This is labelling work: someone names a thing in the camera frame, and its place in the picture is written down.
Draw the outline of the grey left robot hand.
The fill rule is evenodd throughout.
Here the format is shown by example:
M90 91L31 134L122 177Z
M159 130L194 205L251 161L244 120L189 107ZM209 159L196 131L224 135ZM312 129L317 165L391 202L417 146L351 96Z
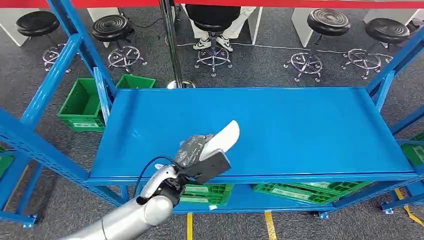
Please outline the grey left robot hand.
M180 168L188 168L199 161L205 145L214 134L192 135L180 143L179 149L173 158L173 162Z

